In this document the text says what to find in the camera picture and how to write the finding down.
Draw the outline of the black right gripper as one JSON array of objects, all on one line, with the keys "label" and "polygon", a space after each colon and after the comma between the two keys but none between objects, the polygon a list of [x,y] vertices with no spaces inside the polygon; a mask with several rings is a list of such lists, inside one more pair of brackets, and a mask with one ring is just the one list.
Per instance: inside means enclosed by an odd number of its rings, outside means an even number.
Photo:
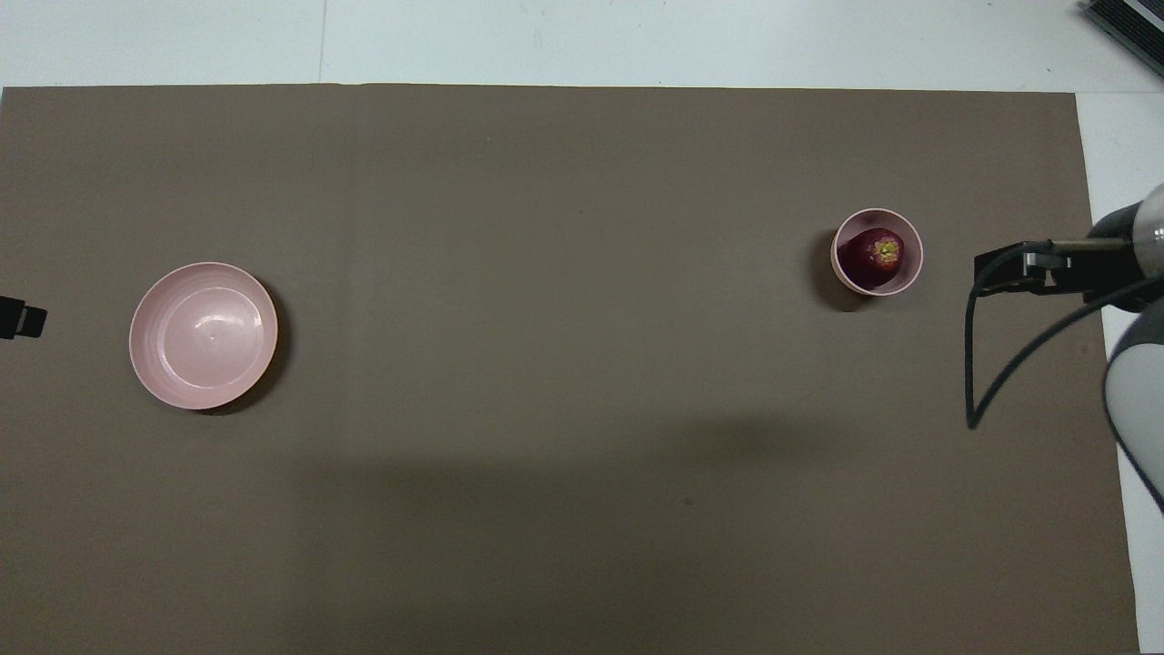
[{"label": "black right gripper", "polygon": [[[1094,225],[1088,238],[1133,237],[1140,204],[1113,211]],[[1028,293],[1058,296],[1063,286],[1085,302],[1140,282],[1140,262],[1131,245],[1121,250],[1069,254],[1071,265],[1060,270],[1059,285],[1050,276],[1059,256],[1050,240],[1021,241],[974,257],[974,296]]]}]

